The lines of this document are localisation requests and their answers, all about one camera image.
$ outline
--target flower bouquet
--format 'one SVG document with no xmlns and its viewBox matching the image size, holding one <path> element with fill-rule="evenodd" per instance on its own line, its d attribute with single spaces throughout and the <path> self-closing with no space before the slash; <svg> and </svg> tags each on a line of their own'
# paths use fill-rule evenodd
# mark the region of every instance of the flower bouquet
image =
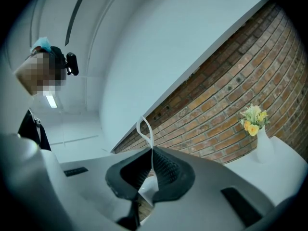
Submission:
<svg viewBox="0 0 308 231">
<path fill-rule="evenodd" d="M 262 111 L 259 106 L 251 104 L 241 112 L 241 115 L 244 118 L 240 123 L 245 131 L 248 131 L 251 136 L 257 135 L 257 159 L 261 163 L 266 163 L 274 157 L 274 147 L 265 131 L 265 125 L 269 123 L 266 110 Z"/>
<path fill-rule="evenodd" d="M 266 110 L 261 111 L 257 105 L 251 104 L 250 107 L 247 107 L 245 111 L 241 112 L 241 115 L 244 118 L 240 122 L 245 131 L 248 131 L 251 136 L 255 136 L 260 129 L 269 123 Z"/>
</svg>

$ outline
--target black slot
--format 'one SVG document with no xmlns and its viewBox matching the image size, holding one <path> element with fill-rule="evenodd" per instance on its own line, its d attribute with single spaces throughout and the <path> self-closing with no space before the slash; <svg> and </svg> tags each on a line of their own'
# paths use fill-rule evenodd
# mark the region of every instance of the black slot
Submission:
<svg viewBox="0 0 308 231">
<path fill-rule="evenodd" d="M 67 177 L 73 176 L 73 175 L 78 175 L 84 172 L 87 172 L 88 170 L 85 167 L 79 167 L 79 168 L 74 168 L 74 169 L 70 169 L 70 170 L 66 170 L 64 171 L 64 174 Z"/>
<path fill-rule="evenodd" d="M 262 216 L 247 202 L 246 199 L 233 187 L 221 190 L 232 208 L 246 227 L 259 221 Z"/>
</svg>

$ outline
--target fluorescent light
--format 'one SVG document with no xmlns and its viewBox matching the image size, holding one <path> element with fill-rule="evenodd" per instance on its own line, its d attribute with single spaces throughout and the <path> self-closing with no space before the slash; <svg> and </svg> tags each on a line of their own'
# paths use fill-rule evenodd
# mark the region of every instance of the fluorescent light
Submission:
<svg viewBox="0 0 308 231">
<path fill-rule="evenodd" d="M 48 103 L 49 103 L 51 108 L 56 108 L 57 107 L 57 104 L 54 101 L 53 96 L 46 96 L 46 98 L 47 98 Z"/>
</svg>

